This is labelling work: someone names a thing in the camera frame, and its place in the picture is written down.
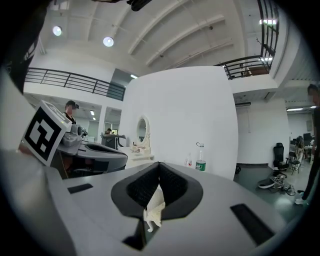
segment ceiling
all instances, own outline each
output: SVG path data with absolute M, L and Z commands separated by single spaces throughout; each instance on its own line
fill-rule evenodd
M 49 37 L 46 49 L 61 42 L 96 45 L 156 72 L 258 55 L 259 19 L 256 0 L 153 0 L 139 12 L 125 1 L 69 0 L 51 4 L 41 36 Z M 53 26 L 62 28 L 62 36 L 53 35 Z M 114 38 L 112 49 L 103 46 L 106 36 Z
M 65 107 L 66 107 L 67 100 L 65 98 L 44 96 L 40 94 L 28 94 L 28 93 L 24 93 L 23 96 L 33 106 L 38 105 L 38 103 L 42 100 L 42 101 L 53 104 L 62 113 L 66 111 Z M 82 101 L 76 101 L 76 103 L 79 105 L 79 109 L 76 110 L 76 114 L 74 115 L 75 118 L 82 118 L 82 119 L 88 119 L 90 121 L 93 121 L 93 116 L 90 113 L 90 111 L 93 111 L 95 120 L 99 121 L 100 111 L 101 111 L 100 105 L 95 105 L 95 104 L 82 102 Z

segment floor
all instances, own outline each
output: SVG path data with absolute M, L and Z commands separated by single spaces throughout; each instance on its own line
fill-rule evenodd
M 262 200 L 271 204 L 289 223 L 295 217 L 301 215 L 308 205 L 296 205 L 294 204 L 295 199 L 300 197 L 297 190 L 305 190 L 309 172 L 310 163 L 302 161 L 302 165 L 299 169 L 299 173 L 295 171 L 291 175 L 292 171 L 288 169 L 286 181 L 294 186 L 296 194 L 294 196 L 288 195 L 285 191 L 272 193 L 268 189 L 261 189 L 257 187 L 257 182 L 266 179 L 273 170 L 270 167 L 242 167 L 241 172 L 234 176 L 234 181 L 247 190 L 253 192 L 255 195 L 260 197 Z

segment black railing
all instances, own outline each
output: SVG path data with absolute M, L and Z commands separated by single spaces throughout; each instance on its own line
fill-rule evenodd
M 60 86 L 99 94 L 109 98 L 123 101 L 126 88 L 82 74 L 66 71 L 29 67 L 25 82 Z
M 272 0 L 257 0 L 261 24 L 261 51 L 253 56 L 219 63 L 229 80 L 269 74 L 276 54 L 279 35 L 279 13 Z

